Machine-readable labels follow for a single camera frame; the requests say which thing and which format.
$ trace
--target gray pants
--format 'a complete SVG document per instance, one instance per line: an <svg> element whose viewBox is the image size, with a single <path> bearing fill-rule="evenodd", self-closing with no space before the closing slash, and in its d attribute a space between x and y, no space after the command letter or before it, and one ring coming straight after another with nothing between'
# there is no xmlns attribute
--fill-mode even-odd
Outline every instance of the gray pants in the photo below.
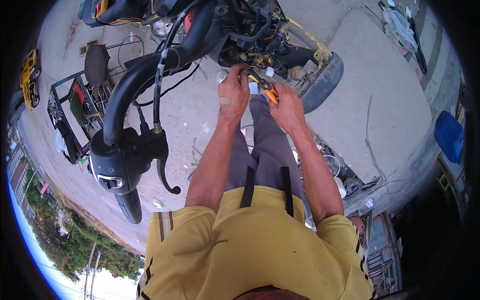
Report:
<svg viewBox="0 0 480 300"><path fill-rule="evenodd" d="M292 194L303 199L300 174L288 138L270 115L268 102L263 95L250 100L250 113L253 118L254 148L250 155L239 124L233 136L225 191L245 186L247 166L255 170L255 185L283 190L280 168L288 167Z"/></svg>

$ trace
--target white shoe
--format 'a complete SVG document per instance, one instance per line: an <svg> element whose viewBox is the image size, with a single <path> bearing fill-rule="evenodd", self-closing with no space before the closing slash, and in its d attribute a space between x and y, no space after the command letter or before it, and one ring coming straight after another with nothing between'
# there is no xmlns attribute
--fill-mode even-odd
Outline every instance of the white shoe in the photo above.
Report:
<svg viewBox="0 0 480 300"><path fill-rule="evenodd" d="M228 76L227 71L222 70L218 72L218 74L216 75L216 85L219 86L220 83L222 83L222 81L224 81L227 76Z"/></svg>

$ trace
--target sky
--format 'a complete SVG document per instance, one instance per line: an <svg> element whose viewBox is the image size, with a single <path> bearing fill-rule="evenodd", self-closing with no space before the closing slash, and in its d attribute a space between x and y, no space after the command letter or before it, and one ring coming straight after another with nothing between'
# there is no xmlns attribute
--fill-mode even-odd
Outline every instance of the sky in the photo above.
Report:
<svg viewBox="0 0 480 300"><path fill-rule="evenodd" d="M32 227L28 224L21 207L17 204L17 200L13 193L12 186L10 185L10 183L8 185L10 192L10 200L12 201L13 210L15 212L15 216L22 232L24 241L43 276L55 290L59 298L66 300L83 299L85 275L79 275L78 277L80 278L80 281L73 283L59 270L55 269L55 267L53 266L53 262L48 259L47 255L38 245L38 241L36 240ZM92 274L93 272L91 272L88 276L88 294L90 293ZM95 275L93 298L99 300L135 299L136 288L137 286L134 284L133 280L121 277L114 278L109 271L103 269L100 272L97 272L97 274Z"/></svg>

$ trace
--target person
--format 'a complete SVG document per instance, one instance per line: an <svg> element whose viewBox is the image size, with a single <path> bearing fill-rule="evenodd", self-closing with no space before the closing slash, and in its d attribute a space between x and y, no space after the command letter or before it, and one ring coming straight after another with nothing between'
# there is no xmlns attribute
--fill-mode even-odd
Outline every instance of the person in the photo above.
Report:
<svg viewBox="0 0 480 300"><path fill-rule="evenodd" d="M372 299L358 231L343 216L338 187L313 141L300 97L275 84L278 106L250 101L254 148L240 119L249 101L246 66L218 86L215 132L193 175L185 207L153 213L138 299ZM316 233L305 226L302 161Z"/></svg>

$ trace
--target black tire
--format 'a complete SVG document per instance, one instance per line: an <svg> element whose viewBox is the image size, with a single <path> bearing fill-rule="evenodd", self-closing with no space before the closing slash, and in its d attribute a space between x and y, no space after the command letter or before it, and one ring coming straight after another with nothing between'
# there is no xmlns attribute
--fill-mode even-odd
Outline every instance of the black tire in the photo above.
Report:
<svg viewBox="0 0 480 300"><path fill-rule="evenodd" d="M33 100L32 100L32 107L36 108L39 103L40 103L40 97L35 96L35 98L33 98Z"/></svg>
<svg viewBox="0 0 480 300"><path fill-rule="evenodd" d="M130 223L138 224L142 221L142 206L140 205L137 188L127 194L115 194L115 198L117 198L121 211Z"/></svg>
<svg viewBox="0 0 480 300"><path fill-rule="evenodd" d="M35 68L35 70L30 74L30 81L35 81L40 76L40 73L42 72L41 67Z"/></svg>

